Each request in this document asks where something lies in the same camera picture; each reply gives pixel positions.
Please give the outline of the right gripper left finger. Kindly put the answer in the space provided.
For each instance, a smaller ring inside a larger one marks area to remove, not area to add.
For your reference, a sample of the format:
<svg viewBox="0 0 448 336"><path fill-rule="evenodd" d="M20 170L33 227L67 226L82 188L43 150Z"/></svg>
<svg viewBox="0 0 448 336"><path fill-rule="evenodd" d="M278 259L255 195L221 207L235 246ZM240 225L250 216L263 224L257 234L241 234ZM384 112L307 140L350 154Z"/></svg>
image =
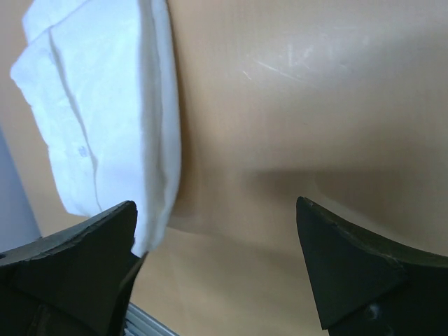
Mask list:
<svg viewBox="0 0 448 336"><path fill-rule="evenodd" d="M1 334L124 335L144 262L132 253L136 224L126 201L1 253Z"/></svg>

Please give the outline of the white long sleeve shirt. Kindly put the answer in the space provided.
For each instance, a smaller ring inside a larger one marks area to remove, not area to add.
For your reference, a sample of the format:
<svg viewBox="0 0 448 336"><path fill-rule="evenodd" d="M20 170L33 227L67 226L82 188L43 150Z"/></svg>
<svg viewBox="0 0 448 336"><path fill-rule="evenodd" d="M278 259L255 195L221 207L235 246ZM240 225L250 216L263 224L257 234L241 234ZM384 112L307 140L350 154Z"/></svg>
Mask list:
<svg viewBox="0 0 448 336"><path fill-rule="evenodd" d="M131 200L136 256L162 241L181 176L179 94L165 1L34 1L10 76L48 147L66 211Z"/></svg>

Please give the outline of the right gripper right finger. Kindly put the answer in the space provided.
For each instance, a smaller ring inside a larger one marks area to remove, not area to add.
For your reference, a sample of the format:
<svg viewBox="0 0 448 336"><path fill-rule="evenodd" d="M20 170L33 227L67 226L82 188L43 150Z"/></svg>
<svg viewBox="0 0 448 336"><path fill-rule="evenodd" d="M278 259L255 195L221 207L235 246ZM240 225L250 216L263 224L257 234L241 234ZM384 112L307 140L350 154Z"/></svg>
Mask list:
<svg viewBox="0 0 448 336"><path fill-rule="evenodd" d="M447 257L400 244L299 197L296 222L329 335L446 335Z"/></svg>

